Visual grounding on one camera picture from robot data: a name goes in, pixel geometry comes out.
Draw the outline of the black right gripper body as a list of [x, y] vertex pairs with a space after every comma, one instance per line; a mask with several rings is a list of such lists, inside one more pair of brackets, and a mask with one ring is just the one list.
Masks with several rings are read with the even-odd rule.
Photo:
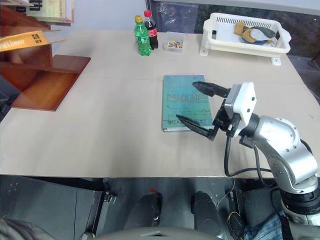
[[239, 127], [240, 120], [241, 116], [239, 113], [234, 113], [232, 117], [228, 116], [225, 109], [225, 101], [223, 101], [213, 120], [213, 131], [217, 133], [218, 130], [222, 130], [223, 132], [226, 132], [227, 136], [234, 137], [236, 130]]

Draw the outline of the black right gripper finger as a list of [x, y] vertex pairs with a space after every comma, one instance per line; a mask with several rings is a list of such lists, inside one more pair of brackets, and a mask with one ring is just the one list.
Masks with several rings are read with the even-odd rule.
[[215, 95], [227, 98], [231, 89], [225, 88], [220, 85], [209, 83], [209, 82], [202, 82], [202, 81], [195, 81], [192, 85], [202, 94], [213, 97]]
[[176, 115], [176, 117], [191, 131], [208, 138], [210, 141], [215, 140], [217, 132], [219, 130], [217, 126], [215, 126], [214, 128], [207, 129], [201, 126], [197, 121], [192, 120], [191, 118], [178, 114]]

